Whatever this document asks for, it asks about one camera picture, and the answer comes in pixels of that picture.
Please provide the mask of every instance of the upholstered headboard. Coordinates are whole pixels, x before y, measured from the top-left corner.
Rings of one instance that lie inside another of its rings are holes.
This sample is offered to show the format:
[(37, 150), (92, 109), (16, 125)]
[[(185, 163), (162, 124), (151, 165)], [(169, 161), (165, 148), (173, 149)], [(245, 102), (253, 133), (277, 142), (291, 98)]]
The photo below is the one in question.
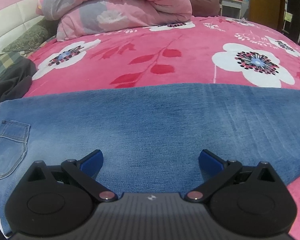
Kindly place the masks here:
[(38, 0), (21, 0), (0, 10), (0, 51), (43, 19), (35, 13)]
[(35, 13), (38, 0), (0, 0), (0, 52), (43, 16)]

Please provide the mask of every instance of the denim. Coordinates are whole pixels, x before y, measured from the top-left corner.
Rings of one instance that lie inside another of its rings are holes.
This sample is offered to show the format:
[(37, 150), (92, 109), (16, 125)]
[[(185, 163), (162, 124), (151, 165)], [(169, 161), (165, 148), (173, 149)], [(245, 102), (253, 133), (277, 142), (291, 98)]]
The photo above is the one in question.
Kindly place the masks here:
[(58, 165), (101, 149), (96, 180), (118, 195), (184, 194), (209, 178), (198, 164), (204, 148), (244, 165), (269, 161), (292, 182), (300, 176), (300, 90), (172, 84), (0, 103), (4, 232), (4, 205), (35, 160)]

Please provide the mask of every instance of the metal screw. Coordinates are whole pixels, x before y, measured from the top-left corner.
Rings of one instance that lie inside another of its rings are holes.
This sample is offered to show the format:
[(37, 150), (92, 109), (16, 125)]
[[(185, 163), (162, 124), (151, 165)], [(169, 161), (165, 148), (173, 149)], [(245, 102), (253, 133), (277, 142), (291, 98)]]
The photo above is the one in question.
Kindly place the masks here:
[(110, 200), (115, 197), (115, 194), (112, 191), (103, 191), (99, 194), (99, 197), (104, 200)]
[(203, 194), (199, 191), (190, 191), (187, 194), (187, 197), (193, 200), (199, 200), (203, 198)]

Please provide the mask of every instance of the wooden door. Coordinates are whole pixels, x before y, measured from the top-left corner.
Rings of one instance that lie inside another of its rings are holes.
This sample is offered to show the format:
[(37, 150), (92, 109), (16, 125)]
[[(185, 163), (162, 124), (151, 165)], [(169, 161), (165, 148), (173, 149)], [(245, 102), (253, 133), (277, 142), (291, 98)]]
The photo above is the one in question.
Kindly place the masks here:
[(280, 29), (283, 22), (284, 2), (285, 0), (250, 0), (249, 21), (275, 30)]

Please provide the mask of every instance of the pink bedspread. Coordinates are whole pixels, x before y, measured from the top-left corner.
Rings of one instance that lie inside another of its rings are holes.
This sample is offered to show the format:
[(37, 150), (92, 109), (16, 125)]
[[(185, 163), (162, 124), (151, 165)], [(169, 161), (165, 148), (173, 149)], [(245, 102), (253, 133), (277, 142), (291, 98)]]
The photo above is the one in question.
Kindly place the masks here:
[[(183, 82), (300, 90), (298, 45), (262, 25), (224, 17), (53, 40), (30, 58), (38, 72), (26, 97)], [(300, 240), (300, 178), (289, 190), (298, 205), (291, 234)]]

